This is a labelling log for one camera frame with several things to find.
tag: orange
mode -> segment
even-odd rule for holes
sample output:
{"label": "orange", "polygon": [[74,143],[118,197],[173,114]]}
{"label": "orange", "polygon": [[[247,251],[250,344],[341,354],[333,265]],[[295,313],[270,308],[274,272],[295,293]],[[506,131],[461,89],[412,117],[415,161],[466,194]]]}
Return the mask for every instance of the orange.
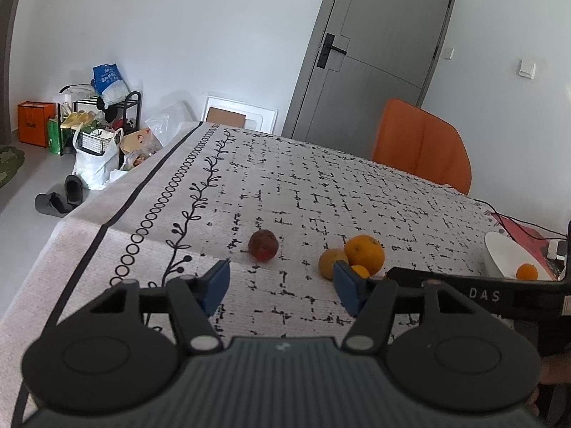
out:
{"label": "orange", "polygon": [[362,265],[375,275],[385,263],[385,250],[379,241],[369,235],[358,235],[345,245],[349,265]]}
{"label": "orange", "polygon": [[343,249],[328,249],[319,258],[319,273],[327,280],[333,280],[333,264],[337,261],[349,264]]}
{"label": "orange", "polygon": [[369,271],[366,268],[364,268],[362,265],[353,265],[353,267],[351,268],[362,279],[368,279],[370,277]]}
{"label": "orange", "polygon": [[519,280],[537,280],[539,274],[534,265],[522,264],[516,273],[516,279]]}

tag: white patterned tablecloth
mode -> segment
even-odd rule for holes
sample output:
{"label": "white patterned tablecloth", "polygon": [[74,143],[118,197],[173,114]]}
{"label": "white patterned tablecloth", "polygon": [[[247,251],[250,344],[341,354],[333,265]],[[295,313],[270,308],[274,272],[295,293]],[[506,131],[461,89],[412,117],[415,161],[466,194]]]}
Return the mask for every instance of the white patterned tablecloth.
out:
{"label": "white patterned tablecloth", "polygon": [[[280,241],[267,264],[244,252],[260,228]],[[325,249],[368,233],[385,247],[381,274],[400,266],[473,276],[483,272],[484,235],[497,229],[451,188],[330,149],[203,122],[57,227],[0,324],[0,427],[9,426],[18,393],[22,411],[19,360],[46,320],[53,326],[122,279],[160,286],[230,259],[230,288],[212,317],[225,340],[339,340],[352,319],[317,271]],[[147,319],[170,332],[166,317]],[[399,317],[393,333],[415,322]]]}

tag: green mat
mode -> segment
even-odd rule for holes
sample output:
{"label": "green mat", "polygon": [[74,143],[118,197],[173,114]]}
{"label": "green mat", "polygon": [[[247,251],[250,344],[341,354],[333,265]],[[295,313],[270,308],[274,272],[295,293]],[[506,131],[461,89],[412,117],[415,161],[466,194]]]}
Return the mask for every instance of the green mat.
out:
{"label": "green mat", "polygon": [[24,151],[0,147],[0,188],[6,185],[24,163]]}

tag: chair backrest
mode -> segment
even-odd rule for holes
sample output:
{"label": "chair backrest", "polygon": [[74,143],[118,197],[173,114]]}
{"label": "chair backrest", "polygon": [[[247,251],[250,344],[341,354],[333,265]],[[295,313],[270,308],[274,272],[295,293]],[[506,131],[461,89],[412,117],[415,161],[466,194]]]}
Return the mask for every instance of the chair backrest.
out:
{"label": "chair backrest", "polygon": [[468,194],[472,168],[458,131],[404,101],[385,106],[372,160]]}

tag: blue plastic bag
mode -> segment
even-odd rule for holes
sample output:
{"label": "blue plastic bag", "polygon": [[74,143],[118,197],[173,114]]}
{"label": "blue plastic bag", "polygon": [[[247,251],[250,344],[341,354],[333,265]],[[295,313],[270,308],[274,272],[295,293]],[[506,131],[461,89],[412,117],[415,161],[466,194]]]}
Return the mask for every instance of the blue plastic bag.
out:
{"label": "blue plastic bag", "polygon": [[103,99],[105,109],[112,104],[124,101],[129,94],[129,88],[123,81],[116,64],[102,64],[94,67],[92,85]]}

